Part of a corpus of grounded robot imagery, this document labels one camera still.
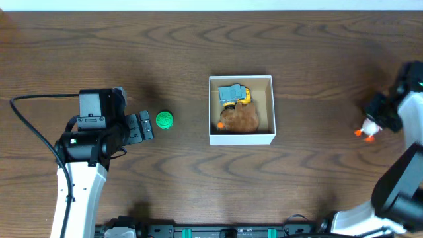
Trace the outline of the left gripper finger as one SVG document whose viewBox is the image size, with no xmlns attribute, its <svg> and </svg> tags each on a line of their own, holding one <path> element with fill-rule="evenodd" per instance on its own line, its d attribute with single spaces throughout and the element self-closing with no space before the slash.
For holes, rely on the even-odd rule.
<svg viewBox="0 0 423 238">
<path fill-rule="evenodd" d="M 143 140 L 151 140 L 154 138 L 153 128 L 148 111 L 141 111 L 139 113 L 139 121 L 141 123 L 141 132 Z"/>
<path fill-rule="evenodd" d="M 143 135 L 141 132 L 141 126 L 139 120 L 135 114 L 126 116 L 126 124 L 130 129 L 130 134 L 128 140 L 126 141 L 127 145 L 141 143 L 143 141 Z"/>
</svg>

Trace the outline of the green round toy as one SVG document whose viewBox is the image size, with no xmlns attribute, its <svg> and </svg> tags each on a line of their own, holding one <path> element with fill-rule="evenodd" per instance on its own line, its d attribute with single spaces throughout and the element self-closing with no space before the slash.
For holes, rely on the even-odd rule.
<svg viewBox="0 0 423 238">
<path fill-rule="evenodd" d="M 156 124 L 163 130 L 168 130 L 173 126 L 174 117 L 168 111 L 162 111 L 156 116 Z"/>
</svg>

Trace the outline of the white pink duck toy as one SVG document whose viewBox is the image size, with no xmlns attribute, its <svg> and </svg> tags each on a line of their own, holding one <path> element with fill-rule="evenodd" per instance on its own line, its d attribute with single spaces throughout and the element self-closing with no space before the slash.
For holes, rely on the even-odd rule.
<svg viewBox="0 0 423 238">
<path fill-rule="evenodd" d="M 355 130 L 354 134 L 357 137 L 360 137 L 362 134 L 366 135 L 366 138 L 364 139 L 365 142 L 371 143 L 375 141 L 374 135 L 377 134 L 382 130 L 382 127 L 376 124 L 374 121 L 370 120 L 369 118 L 366 118 L 363 121 L 362 127 L 359 130 Z"/>
</svg>

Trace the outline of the yellow grey toy truck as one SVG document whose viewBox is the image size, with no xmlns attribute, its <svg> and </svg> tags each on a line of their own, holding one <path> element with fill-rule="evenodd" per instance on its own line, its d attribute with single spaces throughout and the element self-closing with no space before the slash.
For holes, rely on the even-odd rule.
<svg viewBox="0 0 423 238">
<path fill-rule="evenodd" d="M 224 107 L 235 106 L 238 102 L 241 104 L 250 104 L 252 102 L 250 89 L 238 83 L 219 87 L 218 91 L 220 105 Z"/>
</svg>

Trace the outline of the brown plush toy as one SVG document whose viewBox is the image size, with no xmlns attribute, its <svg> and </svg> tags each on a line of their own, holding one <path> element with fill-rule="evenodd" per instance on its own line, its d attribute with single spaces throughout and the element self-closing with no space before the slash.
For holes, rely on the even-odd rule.
<svg viewBox="0 0 423 238">
<path fill-rule="evenodd" d="M 238 102 L 233 108 L 226 108 L 220 114 L 217 128 L 236 134 L 255 133 L 259 127 L 259 118 L 254 103 Z"/>
</svg>

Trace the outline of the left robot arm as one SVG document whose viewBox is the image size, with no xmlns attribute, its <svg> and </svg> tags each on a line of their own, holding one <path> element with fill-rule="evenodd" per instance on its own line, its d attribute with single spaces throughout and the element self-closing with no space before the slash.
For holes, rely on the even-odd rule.
<svg viewBox="0 0 423 238">
<path fill-rule="evenodd" d="M 114 118 L 74 116 L 55 144 L 58 196 L 51 237 L 94 237 L 110 162 L 126 146 L 153 139 L 148 111 Z"/>
</svg>

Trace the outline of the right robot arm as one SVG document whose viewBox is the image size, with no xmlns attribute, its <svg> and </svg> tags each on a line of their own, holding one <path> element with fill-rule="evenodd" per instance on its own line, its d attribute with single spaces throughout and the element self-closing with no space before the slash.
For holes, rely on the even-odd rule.
<svg viewBox="0 0 423 238">
<path fill-rule="evenodd" d="M 406 150 L 378 180 L 370 201 L 339 211 L 316 228 L 348 237 L 394 237 L 422 230 L 422 62 L 400 68 L 388 95 L 377 93 L 364 108 L 357 136 L 403 131 Z"/>
</svg>

